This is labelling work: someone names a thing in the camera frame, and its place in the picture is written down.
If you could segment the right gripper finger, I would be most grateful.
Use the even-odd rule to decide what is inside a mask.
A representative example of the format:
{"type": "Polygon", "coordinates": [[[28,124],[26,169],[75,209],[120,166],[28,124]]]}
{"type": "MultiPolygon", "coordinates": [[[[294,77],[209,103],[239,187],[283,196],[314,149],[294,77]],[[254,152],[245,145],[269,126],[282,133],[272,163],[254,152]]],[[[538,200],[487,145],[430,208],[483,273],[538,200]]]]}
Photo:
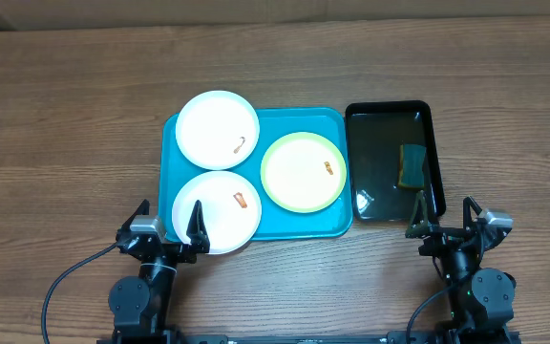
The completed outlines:
{"type": "Polygon", "coordinates": [[[478,205],[472,196],[467,196],[463,200],[462,212],[463,212],[463,228],[464,229],[477,229],[478,228],[478,215],[481,213],[482,208],[478,205]]]}
{"type": "Polygon", "coordinates": [[[419,191],[416,194],[411,220],[409,222],[406,233],[407,234],[430,234],[431,233],[431,223],[428,215],[428,207],[427,207],[426,195],[424,191],[419,191]]]}

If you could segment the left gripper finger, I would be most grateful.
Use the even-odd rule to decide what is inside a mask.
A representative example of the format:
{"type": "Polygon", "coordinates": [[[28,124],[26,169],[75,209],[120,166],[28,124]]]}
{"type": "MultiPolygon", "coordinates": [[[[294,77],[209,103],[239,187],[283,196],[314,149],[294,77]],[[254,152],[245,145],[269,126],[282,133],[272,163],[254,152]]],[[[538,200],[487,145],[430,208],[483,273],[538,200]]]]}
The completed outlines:
{"type": "Polygon", "coordinates": [[[205,222],[203,219],[202,203],[195,201],[193,210],[190,216],[186,235],[190,239],[192,247],[209,247],[210,242],[206,231],[205,222]]]}
{"type": "Polygon", "coordinates": [[[150,209],[150,202],[147,199],[144,199],[140,203],[140,205],[137,207],[135,212],[121,225],[120,231],[121,232],[130,231],[130,226],[131,226],[133,220],[139,215],[141,215],[141,216],[148,215],[149,214],[149,209],[150,209]]]}

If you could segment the green yellow sponge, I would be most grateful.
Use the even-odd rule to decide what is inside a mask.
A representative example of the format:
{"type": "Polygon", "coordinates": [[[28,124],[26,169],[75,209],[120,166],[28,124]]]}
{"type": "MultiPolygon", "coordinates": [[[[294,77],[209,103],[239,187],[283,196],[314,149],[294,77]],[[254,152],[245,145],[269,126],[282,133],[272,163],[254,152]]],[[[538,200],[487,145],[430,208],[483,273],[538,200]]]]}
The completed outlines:
{"type": "Polygon", "coordinates": [[[426,148],[418,144],[402,144],[399,153],[397,185],[409,189],[423,188],[426,148]]]}

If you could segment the light green plate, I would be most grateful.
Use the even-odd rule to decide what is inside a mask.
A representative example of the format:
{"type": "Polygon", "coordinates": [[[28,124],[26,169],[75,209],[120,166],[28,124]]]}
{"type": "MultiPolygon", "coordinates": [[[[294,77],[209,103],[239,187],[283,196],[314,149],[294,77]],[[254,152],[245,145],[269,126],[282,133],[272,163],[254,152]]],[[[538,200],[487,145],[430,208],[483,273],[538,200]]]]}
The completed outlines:
{"type": "Polygon", "coordinates": [[[347,163],[330,140],[310,132],[295,132],[275,140],[260,168],[267,196],[295,213],[321,211],[335,202],[347,182],[347,163]],[[324,162],[334,172],[330,175],[324,162]]]}

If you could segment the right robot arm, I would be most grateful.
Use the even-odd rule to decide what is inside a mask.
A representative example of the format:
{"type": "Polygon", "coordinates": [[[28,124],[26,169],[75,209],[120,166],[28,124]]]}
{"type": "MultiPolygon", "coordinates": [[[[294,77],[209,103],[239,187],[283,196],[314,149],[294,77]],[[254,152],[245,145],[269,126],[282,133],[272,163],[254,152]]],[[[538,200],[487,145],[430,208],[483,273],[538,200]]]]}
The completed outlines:
{"type": "Polygon", "coordinates": [[[433,260],[445,287],[415,309],[404,331],[406,343],[520,342],[519,334],[507,327],[514,318],[515,278],[481,265],[485,253],[508,237],[513,223],[511,215],[482,208],[468,196],[463,200],[462,227],[441,226],[430,219],[425,193],[416,194],[405,237],[423,241],[418,253],[433,260]],[[442,296],[449,300],[451,319],[437,323],[431,332],[415,333],[419,314],[442,296]]]}

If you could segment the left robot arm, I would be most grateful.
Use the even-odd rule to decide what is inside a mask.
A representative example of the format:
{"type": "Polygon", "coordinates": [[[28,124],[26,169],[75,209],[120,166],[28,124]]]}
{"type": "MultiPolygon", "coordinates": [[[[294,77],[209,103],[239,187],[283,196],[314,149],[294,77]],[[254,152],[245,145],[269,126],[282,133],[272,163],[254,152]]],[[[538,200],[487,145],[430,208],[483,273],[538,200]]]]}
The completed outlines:
{"type": "Polygon", "coordinates": [[[210,242],[202,204],[194,206],[186,234],[188,244],[170,243],[158,216],[149,214],[150,203],[143,201],[116,233],[115,247],[140,262],[139,273],[118,280],[109,292],[114,315],[113,343],[185,343],[187,339],[166,318],[177,265],[194,264],[206,254],[210,242]]]}

